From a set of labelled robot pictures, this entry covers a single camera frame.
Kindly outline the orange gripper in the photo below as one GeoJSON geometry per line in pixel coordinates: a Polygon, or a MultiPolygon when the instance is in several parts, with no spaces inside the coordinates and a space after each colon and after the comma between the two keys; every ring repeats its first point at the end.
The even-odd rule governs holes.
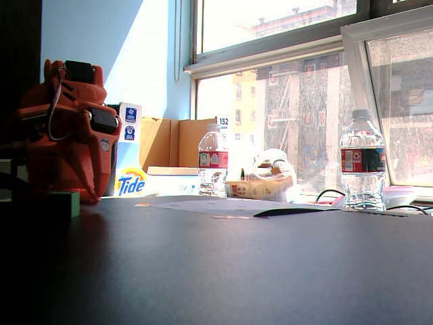
{"type": "Polygon", "coordinates": [[[113,108],[91,102],[74,108],[74,171],[87,192],[88,202],[97,203],[107,188],[112,172],[112,146],[119,138],[120,128],[120,118],[113,108]]]}

